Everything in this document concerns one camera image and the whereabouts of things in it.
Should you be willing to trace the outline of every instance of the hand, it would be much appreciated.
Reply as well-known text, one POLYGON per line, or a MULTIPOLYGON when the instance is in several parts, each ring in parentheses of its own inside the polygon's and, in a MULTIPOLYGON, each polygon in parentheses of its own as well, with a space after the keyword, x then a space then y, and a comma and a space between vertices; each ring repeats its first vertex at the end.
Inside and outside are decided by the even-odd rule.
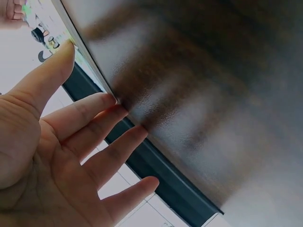
POLYGON ((141 126, 80 165, 127 115, 111 95, 94 94, 40 119, 73 62, 68 42, 0 96, 0 226, 113 227, 159 184, 147 177, 117 195, 98 197, 146 138, 141 126))
POLYGON ((22 6, 26 0, 0 0, 0 28, 17 29, 27 22, 23 21, 22 6))

